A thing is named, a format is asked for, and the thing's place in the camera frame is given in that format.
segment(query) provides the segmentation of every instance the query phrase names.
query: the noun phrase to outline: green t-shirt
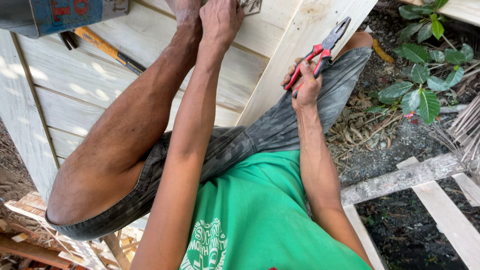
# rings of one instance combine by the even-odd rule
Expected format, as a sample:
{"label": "green t-shirt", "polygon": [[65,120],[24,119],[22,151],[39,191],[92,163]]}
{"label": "green t-shirt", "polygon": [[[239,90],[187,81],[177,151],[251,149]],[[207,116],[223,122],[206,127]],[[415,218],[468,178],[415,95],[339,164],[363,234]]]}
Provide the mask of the green t-shirt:
{"label": "green t-shirt", "polygon": [[258,153],[199,187],[181,270],[370,270],[313,222],[300,152]]}

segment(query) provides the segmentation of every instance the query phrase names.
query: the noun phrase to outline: green leaf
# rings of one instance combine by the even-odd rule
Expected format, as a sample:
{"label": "green leaf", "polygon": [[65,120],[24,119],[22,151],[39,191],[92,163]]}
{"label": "green leaf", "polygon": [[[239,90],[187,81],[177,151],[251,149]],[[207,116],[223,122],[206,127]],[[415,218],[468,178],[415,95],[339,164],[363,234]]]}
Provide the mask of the green leaf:
{"label": "green leaf", "polygon": [[443,6],[445,6],[445,4],[447,4],[448,0],[435,0],[435,4],[433,5],[433,8],[434,9],[439,9]]}
{"label": "green leaf", "polygon": [[370,108],[366,109],[365,112],[371,112],[371,113],[380,112],[380,111],[383,110],[384,107],[385,107],[385,105],[371,106]]}
{"label": "green leaf", "polygon": [[368,94],[368,96],[371,98],[378,98],[378,92],[371,92]]}
{"label": "green leaf", "polygon": [[428,87],[433,91],[447,91],[450,89],[448,83],[439,77],[430,76],[427,80]]}
{"label": "green leaf", "polygon": [[444,26],[440,21],[437,20],[432,23],[432,32],[433,35],[437,38],[437,40],[442,37],[442,35],[444,34]]}
{"label": "green leaf", "polygon": [[460,65],[466,60],[465,55],[456,49],[446,49],[445,58],[447,59],[447,62],[454,65]]}
{"label": "green leaf", "polygon": [[401,6],[398,8],[398,11],[400,12],[400,16],[402,16],[405,19],[421,19],[423,18],[421,15],[421,12],[419,11],[413,11],[414,6],[410,5],[405,5]]}
{"label": "green leaf", "polygon": [[431,14],[433,12],[433,5],[412,6],[412,11],[424,15]]}
{"label": "green leaf", "polygon": [[378,101],[380,101],[383,104],[394,104],[396,101],[396,98],[383,98],[379,97]]}
{"label": "green leaf", "polygon": [[459,68],[458,70],[453,70],[445,80],[449,87],[452,87],[460,82],[463,77],[464,70]]}
{"label": "green leaf", "polygon": [[443,63],[445,62],[445,54],[441,50],[434,49],[428,53],[428,59],[434,60],[437,63]]}
{"label": "green leaf", "polygon": [[418,42],[422,42],[432,36],[432,23],[427,23],[420,28],[419,35],[417,37]]}
{"label": "green leaf", "polygon": [[418,32],[420,30],[420,28],[422,27],[423,24],[421,23],[414,23],[414,24],[411,24],[407,27],[405,27],[405,29],[402,31],[402,33],[400,34],[400,40],[402,42],[408,42],[410,40],[410,37]]}
{"label": "green leaf", "polygon": [[460,50],[463,55],[465,55],[465,62],[468,62],[473,59],[473,49],[468,44],[463,44],[462,49]]}
{"label": "green leaf", "polygon": [[378,93],[380,98],[397,98],[407,93],[413,86],[411,82],[394,83]]}
{"label": "green leaf", "polygon": [[426,63],[428,53],[422,46],[418,46],[415,44],[403,44],[403,53],[405,54],[405,58],[408,60],[420,64]]}
{"label": "green leaf", "polygon": [[395,49],[393,49],[393,52],[396,53],[400,57],[405,57],[405,55],[403,54],[403,47],[402,46],[396,47]]}
{"label": "green leaf", "polygon": [[420,91],[420,116],[427,124],[433,123],[435,116],[440,112],[440,102],[437,96],[429,90]]}
{"label": "green leaf", "polygon": [[420,105],[420,89],[412,91],[402,99],[402,110],[403,114],[409,114],[416,110]]}
{"label": "green leaf", "polygon": [[438,17],[438,20],[441,21],[441,22],[444,22],[444,23],[448,22],[447,17],[445,17],[443,15],[440,15],[440,17]]}
{"label": "green leaf", "polygon": [[423,84],[430,77],[428,67],[420,64],[414,64],[412,68],[412,80],[418,84]]}

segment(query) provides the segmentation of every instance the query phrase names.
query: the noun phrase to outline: bare foot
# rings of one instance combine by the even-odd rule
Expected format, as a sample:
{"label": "bare foot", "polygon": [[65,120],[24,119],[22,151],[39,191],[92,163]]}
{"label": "bare foot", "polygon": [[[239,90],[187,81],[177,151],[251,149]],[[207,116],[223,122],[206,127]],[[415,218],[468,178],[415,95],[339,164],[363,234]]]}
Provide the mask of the bare foot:
{"label": "bare foot", "polygon": [[178,25],[196,24],[200,20],[202,0],[166,0],[166,2],[175,14]]}

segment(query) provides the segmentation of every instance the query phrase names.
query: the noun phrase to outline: yellow hammer handle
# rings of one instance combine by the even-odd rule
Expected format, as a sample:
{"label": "yellow hammer handle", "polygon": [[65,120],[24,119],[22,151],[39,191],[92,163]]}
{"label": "yellow hammer handle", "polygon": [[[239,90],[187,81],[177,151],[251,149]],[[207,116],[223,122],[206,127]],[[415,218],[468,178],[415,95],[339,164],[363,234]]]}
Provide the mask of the yellow hammer handle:
{"label": "yellow hammer handle", "polygon": [[111,46],[110,44],[105,42],[102,38],[97,36],[94,32],[92,32],[87,27],[85,27],[85,26],[78,27],[78,28],[74,29],[73,32],[75,34],[77,34],[78,36],[80,36],[81,38],[85,39],[86,41],[92,43],[95,47],[99,48],[100,50],[102,50],[103,52],[105,52],[106,54],[111,56],[112,58],[116,59],[117,61],[119,61],[123,65],[127,64],[124,60],[122,60],[118,57],[118,52],[119,51],[117,49],[115,49],[113,46]]}

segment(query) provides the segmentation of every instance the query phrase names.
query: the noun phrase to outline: red lettering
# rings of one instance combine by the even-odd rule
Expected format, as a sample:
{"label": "red lettering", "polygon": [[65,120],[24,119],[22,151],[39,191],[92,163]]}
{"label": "red lettering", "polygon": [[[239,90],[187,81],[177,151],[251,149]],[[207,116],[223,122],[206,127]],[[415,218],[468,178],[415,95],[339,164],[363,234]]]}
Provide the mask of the red lettering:
{"label": "red lettering", "polygon": [[88,0],[74,0],[73,9],[75,10],[75,13],[77,13],[79,16],[84,15],[88,11]]}
{"label": "red lettering", "polygon": [[58,22],[60,20],[60,18],[58,17],[60,15],[70,15],[70,6],[57,8],[55,7],[55,5],[57,5],[57,2],[55,0],[52,0],[53,19],[55,20],[55,22]]}

